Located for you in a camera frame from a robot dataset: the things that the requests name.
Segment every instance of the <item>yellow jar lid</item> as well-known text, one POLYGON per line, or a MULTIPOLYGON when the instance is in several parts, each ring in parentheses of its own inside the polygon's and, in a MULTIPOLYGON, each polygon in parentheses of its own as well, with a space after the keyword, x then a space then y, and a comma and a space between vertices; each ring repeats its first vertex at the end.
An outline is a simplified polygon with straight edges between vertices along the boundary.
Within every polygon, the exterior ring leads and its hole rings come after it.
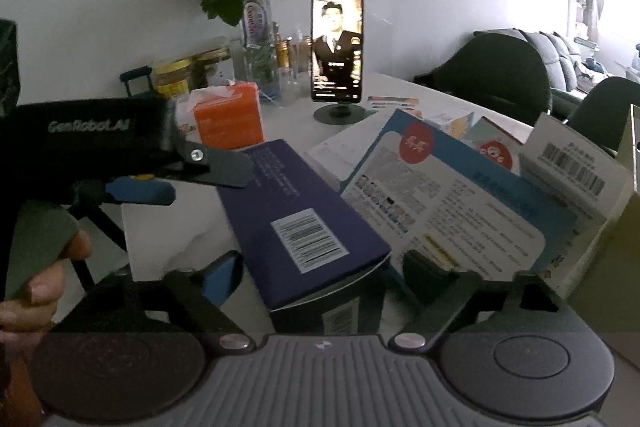
POLYGON ((193 58, 194 60, 226 60, 227 58, 231 58, 231 52, 228 47, 223 46, 222 48, 200 53, 193 58))
POLYGON ((173 73, 174 71, 183 70, 184 68, 188 68, 189 66, 191 66, 191 59, 183 58, 182 60, 171 62, 171 64, 160 66, 159 68, 154 68, 154 72, 156 74, 173 73))

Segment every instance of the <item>phone stand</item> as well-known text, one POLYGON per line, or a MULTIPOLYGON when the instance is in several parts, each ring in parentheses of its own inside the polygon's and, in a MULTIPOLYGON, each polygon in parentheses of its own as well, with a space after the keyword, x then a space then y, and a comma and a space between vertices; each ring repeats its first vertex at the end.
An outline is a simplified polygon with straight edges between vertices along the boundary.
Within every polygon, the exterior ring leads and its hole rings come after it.
POLYGON ((314 118, 329 125, 348 125, 364 120, 364 108, 353 103, 332 103, 316 110, 314 118))

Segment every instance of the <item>smartphone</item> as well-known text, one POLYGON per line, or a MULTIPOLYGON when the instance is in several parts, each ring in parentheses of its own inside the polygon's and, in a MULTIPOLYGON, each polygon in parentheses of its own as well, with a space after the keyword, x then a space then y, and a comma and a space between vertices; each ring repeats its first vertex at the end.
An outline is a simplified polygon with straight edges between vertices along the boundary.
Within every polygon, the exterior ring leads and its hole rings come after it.
POLYGON ((362 99, 364 0, 311 0, 311 99, 362 99))

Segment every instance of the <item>white barcode label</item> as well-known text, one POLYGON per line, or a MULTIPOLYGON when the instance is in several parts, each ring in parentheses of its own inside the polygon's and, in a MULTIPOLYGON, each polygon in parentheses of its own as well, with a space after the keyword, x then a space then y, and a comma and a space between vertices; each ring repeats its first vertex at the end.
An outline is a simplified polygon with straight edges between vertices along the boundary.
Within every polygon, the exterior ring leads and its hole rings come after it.
POLYGON ((546 145, 542 156, 561 169, 569 179, 575 181, 578 187, 585 192, 599 196, 606 185, 604 180, 596 176, 588 165, 579 162, 552 143, 546 145))
POLYGON ((315 270, 349 253, 312 208, 273 221, 271 226, 300 273, 315 270))
POLYGON ((322 314, 326 335, 354 335, 358 333, 358 306, 360 298, 322 314))

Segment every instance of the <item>ribbed surface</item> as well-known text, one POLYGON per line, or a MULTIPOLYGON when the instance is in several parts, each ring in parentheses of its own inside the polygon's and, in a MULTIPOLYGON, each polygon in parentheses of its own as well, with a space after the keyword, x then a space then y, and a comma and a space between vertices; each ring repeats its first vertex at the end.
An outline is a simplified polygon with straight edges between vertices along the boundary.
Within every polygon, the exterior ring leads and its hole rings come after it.
MULTIPOLYGON (((46 427, 78 427, 52 418, 46 427)), ((272 336, 226 357, 172 410, 132 427, 513 427, 451 396, 426 359, 377 337, 272 336)), ((585 418, 564 427, 604 427, 585 418)))

